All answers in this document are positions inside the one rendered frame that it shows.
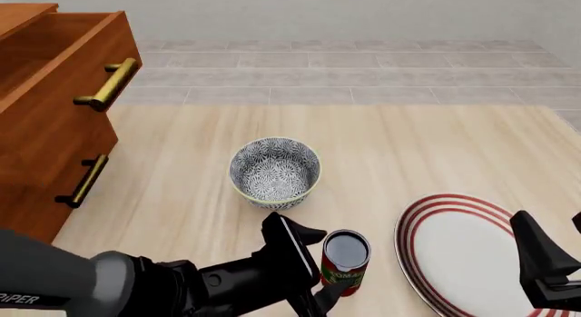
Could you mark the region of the white plate with red rings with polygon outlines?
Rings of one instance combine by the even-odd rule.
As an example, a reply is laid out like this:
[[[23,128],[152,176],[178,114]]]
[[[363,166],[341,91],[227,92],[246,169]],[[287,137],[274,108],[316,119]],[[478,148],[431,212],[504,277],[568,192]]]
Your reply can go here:
[[[519,283],[513,213],[461,193],[437,193],[410,204],[395,227],[400,268],[440,317],[581,317],[535,308]]]

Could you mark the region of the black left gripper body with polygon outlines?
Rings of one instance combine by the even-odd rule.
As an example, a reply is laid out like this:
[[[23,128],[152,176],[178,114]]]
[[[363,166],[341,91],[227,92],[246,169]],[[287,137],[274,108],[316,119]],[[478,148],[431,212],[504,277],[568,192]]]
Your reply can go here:
[[[262,222],[267,294],[288,301],[300,317],[325,317],[312,293],[320,271],[295,226],[294,221],[278,213],[271,213]]]

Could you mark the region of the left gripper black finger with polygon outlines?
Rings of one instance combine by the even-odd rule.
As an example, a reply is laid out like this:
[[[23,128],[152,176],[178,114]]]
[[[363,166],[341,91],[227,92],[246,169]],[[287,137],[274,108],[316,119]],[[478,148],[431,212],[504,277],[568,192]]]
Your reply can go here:
[[[316,313],[328,313],[336,305],[343,292],[348,289],[347,283],[330,283],[314,294]]]
[[[292,222],[291,226],[294,229],[294,232],[297,234],[299,240],[305,246],[320,243],[328,234],[324,230],[311,229],[307,226],[302,226],[301,224],[295,222]]]

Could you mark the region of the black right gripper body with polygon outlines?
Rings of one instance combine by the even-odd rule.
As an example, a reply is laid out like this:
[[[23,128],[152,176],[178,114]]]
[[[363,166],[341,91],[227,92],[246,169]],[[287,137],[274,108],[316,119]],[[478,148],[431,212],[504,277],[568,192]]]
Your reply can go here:
[[[546,279],[520,278],[520,284],[534,308],[581,311],[581,281],[557,277],[546,283]]]

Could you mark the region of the grey patterned bowl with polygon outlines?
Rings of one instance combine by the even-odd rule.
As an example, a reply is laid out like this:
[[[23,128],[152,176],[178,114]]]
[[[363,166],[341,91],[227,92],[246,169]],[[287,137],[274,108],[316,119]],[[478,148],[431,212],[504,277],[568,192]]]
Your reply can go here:
[[[280,212],[304,202],[318,184],[321,163],[307,144],[272,136],[245,144],[231,159],[234,189],[250,204]]]

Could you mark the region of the closed wooden drawer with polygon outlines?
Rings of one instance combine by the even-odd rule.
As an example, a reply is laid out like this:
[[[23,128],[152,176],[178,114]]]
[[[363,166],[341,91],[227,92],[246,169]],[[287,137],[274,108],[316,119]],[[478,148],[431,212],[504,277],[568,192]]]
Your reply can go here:
[[[50,212],[46,214],[43,222],[47,231],[47,235],[44,237],[45,243],[51,243],[54,240],[69,215],[78,209],[72,209],[66,204],[55,202],[55,196],[68,195],[73,192],[87,171],[86,167],[81,166],[82,160],[94,159],[99,154],[109,155],[117,142],[115,130],[104,113],[97,114],[96,120],[93,122],[73,128],[72,136],[65,142],[73,148],[72,157],[66,159],[62,171],[51,182],[47,191]]]

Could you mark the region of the red tomato tin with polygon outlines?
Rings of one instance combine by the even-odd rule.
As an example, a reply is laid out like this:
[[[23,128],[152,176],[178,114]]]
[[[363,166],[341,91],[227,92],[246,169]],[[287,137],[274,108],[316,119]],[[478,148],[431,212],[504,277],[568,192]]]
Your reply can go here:
[[[341,296],[351,296],[361,286],[370,256],[371,247],[362,234],[349,229],[332,232],[322,245],[321,282],[348,283]]]

